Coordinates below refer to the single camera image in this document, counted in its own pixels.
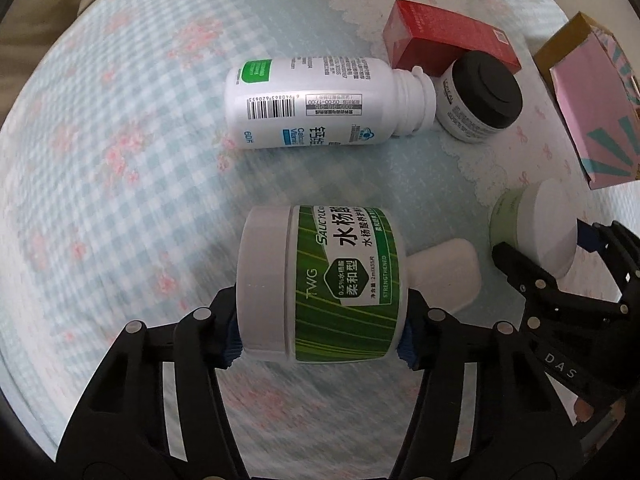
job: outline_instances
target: green label patch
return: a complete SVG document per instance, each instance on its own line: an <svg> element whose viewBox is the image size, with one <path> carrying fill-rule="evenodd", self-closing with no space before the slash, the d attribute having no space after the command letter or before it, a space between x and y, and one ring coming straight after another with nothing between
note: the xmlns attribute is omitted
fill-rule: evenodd
<svg viewBox="0 0 640 480"><path fill-rule="evenodd" d="M269 80L271 59L247 61L242 67L240 77L245 83L263 83Z"/></svg>

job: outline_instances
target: product label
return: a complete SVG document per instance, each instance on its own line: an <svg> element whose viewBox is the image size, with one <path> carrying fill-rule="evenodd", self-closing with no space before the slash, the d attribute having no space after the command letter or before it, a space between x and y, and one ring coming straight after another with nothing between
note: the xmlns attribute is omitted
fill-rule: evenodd
<svg viewBox="0 0 640 480"><path fill-rule="evenodd" d="M396 243L380 209L300 206L296 359L384 356L400 300Z"/></svg>
<svg viewBox="0 0 640 480"><path fill-rule="evenodd" d="M510 189L495 204L489 222L492 247L507 242L511 247L518 248L518 208L523 193L523 189Z"/></svg>
<svg viewBox="0 0 640 480"><path fill-rule="evenodd" d="M236 141L252 148L372 144L386 138L380 127L391 80L386 64L366 58L249 61L227 97L227 121Z"/></svg>
<svg viewBox="0 0 640 480"><path fill-rule="evenodd" d="M269 80L271 59L247 61L242 67L241 78L245 83L262 83Z"/></svg>
<svg viewBox="0 0 640 480"><path fill-rule="evenodd" d="M465 106L453 84L451 67L436 86L436 98L436 117L454 137L466 142L481 142L500 131L478 120Z"/></svg>
<svg viewBox="0 0 640 480"><path fill-rule="evenodd" d="M306 114L362 115L362 94L306 94Z"/></svg>

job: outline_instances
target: pink box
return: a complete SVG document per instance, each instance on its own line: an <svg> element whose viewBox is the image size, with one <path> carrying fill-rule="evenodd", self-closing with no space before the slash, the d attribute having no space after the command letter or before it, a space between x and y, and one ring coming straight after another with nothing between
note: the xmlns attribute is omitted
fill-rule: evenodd
<svg viewBox="0 0 640 480"><path fill-rule="evenodd" d="M613 35L592 27L550 72L589 187L640 180L638 83Z"/></svg>

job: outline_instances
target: white plastic jar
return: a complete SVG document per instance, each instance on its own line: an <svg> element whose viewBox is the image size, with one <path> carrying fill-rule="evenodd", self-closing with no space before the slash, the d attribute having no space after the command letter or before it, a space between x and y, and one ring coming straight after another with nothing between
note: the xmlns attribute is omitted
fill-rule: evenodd
<svg viewBox="0 0 640 480"><path fill-rule="evenodd" d="M556 279L565 276L574 262L578 226L560 181L505 191L491 213L489 238L492 246L507 242Z"/></svg>
<svg viewBox="0 0 640 480"><path fill-rule="evenodd" d="M246 149L374 144L430 127L435 111L420 67L369 57L251 60L225 84L228 130Z"/></svg>
<svg viewBox="0 0 640 480"><path fill-rule="evenodd" d="M236 283L244 352L307 363L395 353L406 319L405 256L380 209L254 207Z"/></svg>
<svg viewBox="0 0 640 480"><path fill-rule="evenodd" d="M472 50L436 82L436 117L452 136L483 142L511 126L522 111L513 74L491 54Z"/></svg>

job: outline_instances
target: teal stripe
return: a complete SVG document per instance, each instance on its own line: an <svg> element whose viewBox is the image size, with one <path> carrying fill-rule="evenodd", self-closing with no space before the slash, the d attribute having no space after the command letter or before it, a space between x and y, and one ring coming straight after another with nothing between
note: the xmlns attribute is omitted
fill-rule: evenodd
<svg viewBox="0 0 640 480"><path fill-rule="evenodd" d="M631 145L634 147L636 155L640 155L640 142L638 142L638 136L636 136L636 131L634 130L634 126L631 124L629 117L624 116L621 119L618 119L618 124L620 124L620 128L625 131L626 138L629 139L629 142L631 142Z"/></svg>
<svg viewBox="0 0 640 480"><path fill-rule="evenodd" d="M618 58L622 56L622 49L620 49L619 46L616 45L616 49L613 53L613 57L611 58L611 60L616 63L618 61Z"/></svg>
<svg viewBox="0 0 640 480"><path fill-rule="evenodd" d="M629 171L620 170L620 168L614 168L604 162L598 162L597 160L591 160L590 158L582 158L582 165L587 173L602 173L614 176L631 176Z"/></svg>
<svg viewBox="0 0 640 480"><path fill-rule="evenodd" d="M620 148L620 145L603 128L589 132L587 137L595 140L600 146L611 153L611 155L615 156L627 166L633 165L632 160L627 156L625 151Z"/></svg>

